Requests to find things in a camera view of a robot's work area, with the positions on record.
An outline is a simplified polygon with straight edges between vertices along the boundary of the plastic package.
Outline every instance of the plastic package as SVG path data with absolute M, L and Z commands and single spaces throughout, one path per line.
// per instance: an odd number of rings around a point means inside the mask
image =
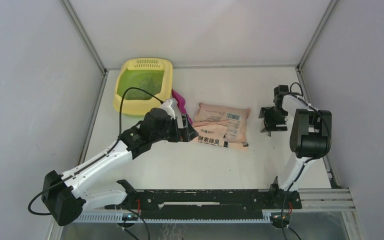
M 227 126 L 220 125 L 216 122 L 205 122 L 199 126 L 193 125 L 193 128 L 199 133 L 193 142 L 208 144 L 217 147 L 234 148 L 239 150 L 248 150 L 246 142 L 227 142 L 225 141 L 225 134 L 228 129 Z
M 247 119 L 251 113 L 250 108 L 240 109 L 204 103 L 200 103 L 199 107 L 194 118 L 195 124 L 199 124 L 198 122 L 220 122 L 219 124 L 227 127 L 224 136 L 227 142 L 245 143 L 247 141 Z

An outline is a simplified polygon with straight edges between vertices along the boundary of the gray wall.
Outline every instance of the gray wall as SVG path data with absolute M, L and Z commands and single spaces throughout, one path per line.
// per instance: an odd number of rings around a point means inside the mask
M 384 239 L 384 1 L 340 1 L 303 76 L 332 112 L 331 155 L 366 236 Z
M 0 0 L 0 239 L 44 239 L 27 205 L 75 165 L 100 80 L 59 1 Z

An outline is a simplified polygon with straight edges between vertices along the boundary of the barcode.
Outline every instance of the barcode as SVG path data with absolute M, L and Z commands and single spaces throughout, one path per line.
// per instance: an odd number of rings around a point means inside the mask
M 239 119 L 241 119 L 241 115 L 233 114 L 233 113 L 229 113 L 229 112 L 228 112 L 226 118 L 228 118 L 228 119 L 239 120 Z

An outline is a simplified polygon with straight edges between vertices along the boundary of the metal frame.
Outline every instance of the metal frame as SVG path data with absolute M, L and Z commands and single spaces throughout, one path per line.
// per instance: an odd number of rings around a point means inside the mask
M 78 156 L 77 165 L 80 165 L 85 161 L 86 153 L 88 152 L 89 142 L 91 140 L 92 131 L 94 129 L 95 121 L 98 115 L 99 105 L 101 103 L 102 95 L 104 94 L 105 84 L 107 83 L 108 71 L 105 72 L 105 75 L 102 77 L 95 101 L 93 102 L 93 108 L 89 121 L 87 122 L 86 131 L 83 136 L 83 144 L 81 145 L 80 154 Z
M 95 102 L 93 105 L 92 113 L 87 125 L 87 130 L 84 134 L 83 145 L 79 154 L 79 163 L 85 158 L 86 152 L 89 146 L 89 141 L 92 135 L 93 126 L 98 114 L 99 104 L 103 95 L 104 87 L 107 81 L 108 69 L 105 68 L 103 62 L 101 61 L 95 47 L 92 44 L 88 34 L 86 33 L 85 28 L 83 27 L 76 11 L 73 8 L 73 5 L 70 3 L 70 0 L 59 0 L 62 7 L 69 16 L 74 28 L 79 34 L 79 37 L 82 39 L 87 50 L 93 57 L 96 65 L 103 74 Z M 292 65 L 232 65 L 232 66 L 178 66 L 174 67 L 175 69 L 195 69 L 195 68 L 255 68 L 255 67 L 295 67 L 296 74 L 299 80 L 299 83 L 302 86 L 304 97 L 307 101 L 311 102 L 311 97 L 307 91 L 306 83 L 301 74 L 302 68 L 306 63 L 306 60 L 311 53 L 314 45 L 319 39 L 323 29 L 325 28 L 332 12 L 335 9 L 339 0 L 331 0 L 326 11 L 323 14 L 322 19 L 320 20 L 308 46 L 305 49 L 304 54 L 302 55 L 299 64 L 297 66 Z M 329 170 L 332 169 L 332 164 L 329 160 L 329 157 L 323 159 L 326 170 L 329 173 Z M 357 217 L 357 212 L 352 200 L 351 194 L 348 189 L 300 189 L 302 209 L 294 209 L 295 212 L 342 212 L 342 217 L 346 225 L 346 230 L 350 239 L 364 239 L 364 234 L 362 227 L 360 225 L 359 219 Z M 270 216 L 272 213 L 280 212 L 279 209 L 266 209 L 261 211 L 261 219 L 238 219 L 238 220 L 184 220 L 182 223 L 269 223 Z M 97 209 L 90 212 L 84 212 L 75 222 L 76 223 L 114 223 L 115 221 L 119 222 L 122 215 L 118 215 L 114 210 L 106 209 Z M 170 220 L 158 220 L 158 219 L 146 219 L 148 223 L 170 223 L 173 221 Z M 63 227 L 58 226 L 57 223 L 52 219 L 49 225 L 49 231 L 46 235 L 46 239 L 57 240 L 61 238 Z
M 326 10 L 324 11 L 323 16 L 321 17 L 320 22 L 317 25 L 317 28 L 314 31 L 314 34 L 311 37 L 310 42 L 307 45 L 307 48 L 304 51 L 304 54 L 301 57 L 301 60 L 299 60 L 299 63 L 297 65 L 297 68 L 299 70 L 303 69 L 304 64 L 307 61 L 307 58 L 309 57 L 309 54 L 313 50 L 317 40 L 319 39 L 323 29 L 326 26 L 326 23 L 328 22 L 330 16 L 332 15 L 333 11 L 335 10 L 335 7 L 337 5 L 339 0 L 330 0 L 329 5 L 327 6 Z
M 260 192 L 267 192 L 268 189 L 261 189 Z M 294 209 L 294 212 L 314 213 L 314 212 L 342 212 L 344 216 L 354 216 L 352 213 L 356 211 L 353 199 L 349 189 L 301 189 L 299 190 L 302 209 Z M 208 219 L 147 219 L 147 223 L 271 223 L 270 216 L 279 214 L 280 209 L 264 209 L 261 210 L 261 218 L 256 219 L 226 219 L 226 220 L 208 220 Z M 112 209 L 96 209 L 82 213 L 75 223 L 122 223 L 122 217 L 129 215 L 128 211 L 112 210 Z M 352 221 L 348 220 L 348 228 L 352 233 L 357 231 L 353 227 Z
M 92 44 L 91 39 L 89 38 L 88 34 L 86 33 L 85 28 L 83 27 L 82 22 L 79 19 L 79 16 L 77 15 L 76 11 L 73 8 L 73 5 L 71 4 L 70 0 L 59 0 L 62 7 L 64 8 L 65 12 L 67 13 L 68 17 L 71 20 L 71 23 L 73 24 L 73 27 L 77 31 L 78 35 L 80 36 L 81 40 L 83 41 L 84 45 L 86 46 L 89 53 L 92 55 L 93 60 L 95 61 L 96 65 L 98 66 L 99 70 L 101 71 L 102 75 L 106 73 L 106 69 L 104 64 L 101 61 L 101 58 L 98 55 L 97 50 L 95 49 L 94 45 Z

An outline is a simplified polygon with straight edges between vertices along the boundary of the white wall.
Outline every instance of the white wall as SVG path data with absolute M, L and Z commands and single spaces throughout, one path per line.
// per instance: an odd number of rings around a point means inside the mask
M 100 80 L 59 1 L 0 0 L 0 240 L 44 239 L 27 205 L 75 165 Z
M 384 239 L 384 1 L 340 1 L 303 73 L 366 236 Z
M 72 0 L 107 68 L 297 65 L 329 0 Z

